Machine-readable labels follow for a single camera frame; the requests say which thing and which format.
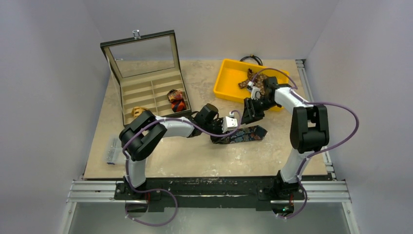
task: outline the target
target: metal frame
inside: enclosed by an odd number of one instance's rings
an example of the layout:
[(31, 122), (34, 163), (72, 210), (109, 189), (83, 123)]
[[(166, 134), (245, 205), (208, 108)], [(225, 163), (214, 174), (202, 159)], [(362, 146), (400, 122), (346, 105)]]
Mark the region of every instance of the metal frame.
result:
[[(116, 183), (117, 181), (73, 181), (66, 202), (146, 204), (145, 200), (114, 200)], [(350, 202), (345, 181), (303, 181), (302, 184), (307, 191), (308, 202)], [(273, 204), (288, 202), (288, 200), (271, 201)], [(295, 200), (294, 202), (300, 203), (303, 200)]]
[[(301, 78), (306, 98), (313, 101), (307, 75), (302, 60), (296, 60), (297, 69)], [(351, 197), (345, 181), (337, 181), (334, 167), (328, 152), (323, 155), (327, 173), (332, 175), (333, 181), (303, 181), (302, 184), (308, 194), (308, 202), (339, 202), (342, 203), (346, 221), (351, 234), (360, 234), (356, 218), (351, 206)], [(114, 200), (116, 181), (73, 181), (66, 200), (64, 218), (59, 233), (67, 234), (72, 223), (73, 215), (78, 202), (116, 202), (126, 203), (125, 200)], [(146, 204), (145, 200), (128, 200), (128, 203)], [(271, 203), (286, 203), (282, 200), (272, 200)]]

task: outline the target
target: open box lid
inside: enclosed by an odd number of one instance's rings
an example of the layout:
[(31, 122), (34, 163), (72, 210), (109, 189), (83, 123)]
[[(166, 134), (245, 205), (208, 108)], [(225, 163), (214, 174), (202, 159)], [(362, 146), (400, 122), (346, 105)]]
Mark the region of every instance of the open box lid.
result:
[[(144, 107), (155, 115), (180, 117), (191, 112), (182, 79), (175, 31), (165, 31), (103, 42), (100, 44), (119, 87), (123, 121), (133, 121), (134, 107)], [(167, 98), (172, 90), (183, 92), (186, 110), (174, 112)]]

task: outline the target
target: yellow plastic bin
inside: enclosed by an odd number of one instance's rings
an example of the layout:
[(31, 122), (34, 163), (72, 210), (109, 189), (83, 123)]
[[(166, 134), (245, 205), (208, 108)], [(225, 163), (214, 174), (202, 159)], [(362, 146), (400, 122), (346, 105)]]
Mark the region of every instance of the yellow plastic bin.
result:
[[(248, 69), (251, 69), (253, 72), (258, 72), (263, 68), (265, 67), (247, 62), (224, 59), (214, 86), (215, 96), (225, 100), (244, 103), (244, 98), (251, 97), (251, 93), (246, 88), (240, 89), (238, 83), (247, 79), (246, 74)], [(276, 77), (278, 84), (288, 83), (288, 78), (280, 72), (265, 70), (263, 73), (269, 77)], [(270, 110), (280, 111), (281, 109), (282, 108), (275, 106)]]

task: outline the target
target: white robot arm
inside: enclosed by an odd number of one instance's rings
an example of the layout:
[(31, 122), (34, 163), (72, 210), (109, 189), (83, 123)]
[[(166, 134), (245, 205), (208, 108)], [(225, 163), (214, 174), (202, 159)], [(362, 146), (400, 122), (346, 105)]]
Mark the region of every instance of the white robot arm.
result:
[[(155, 116), (156, 120), (165, 118), (160, 116)], [(188, 120), (186, 117), (180, 117), (182, 120)], [(194, 126), (178, 121), (164, 121), (160, 122), (165, 128), (166, 132), (162, 138), (165, 137), (189, 137), (193, 130)], [(131, 160), (128, 164), (129, 167), (129, 176), (131, 178), (131, 184), (136, 188), (142, 185), (146, 181), (145, 176), (145, 165), (146, 158), (143, 160)]]
[(292, 115), (290, 141), (293, 149), (286, 164), (277, 174), (273, 187), (279, 192), (285, 190), (284, 187), (297, 185), (308, 164), (307, 156), (328, 144), (327, 108), (323, 105), (306, 104), (308, 101), (296, 94), (290, 85), (278, 84), (276, 78), (270, 77), (263, 84), (265, 94), (261, 95), (260, 90), (253, 86), (252, 82), (249, 83), (251, 98), (244, 100), (241, 124), (262, 119), (264, 111), (273, 106), (284, 107)]

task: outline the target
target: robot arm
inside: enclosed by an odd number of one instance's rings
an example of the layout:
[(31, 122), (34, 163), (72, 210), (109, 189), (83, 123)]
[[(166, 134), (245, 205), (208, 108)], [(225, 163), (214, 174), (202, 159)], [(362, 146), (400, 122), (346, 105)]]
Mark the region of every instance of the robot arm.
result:
[(294, 93), (288, 84), (278, 84), (276, 78), (264, 81), (265, 94), (249, 87), (251, 98), (244, 100), (243, 123), (252, 123), (264, 117), (264, 111), (273, 106), (284, 107), (292, 114), (290, 142), (293, 146), (287, 163), (278, 172), (273, 192), (287, 194), (298, 187), (298, 181), (308, 160), (300, 169), (306, 157), (329, 142), (327, 108), (324, 105), (310, 105)]
[[(150, 111), (144, 111), (119, 135), (122, 146), (125, 146), (140, 130), (154, 124), (148, 128), (146, 135), (137, 136), (127, 146), (127, 152), (130, 156), (128, 171), (132, 186), (137, 188), (146, 181), (146, 158), (153, 152), (162, 138), (199, 136), (202, 132), (190, 123), (216, 135), (231, 131), (238, 126), (233, 114), (230, 114), (230, 117), (216, 118), (217, 114), (218, 109), (211, 104), (205, 105), (195, 117), (174, 118), (176, 121), (165, 121), (166, 117), (155, 116)], [(211, 136), (211, 140), (215, 143), (221, 138)]]

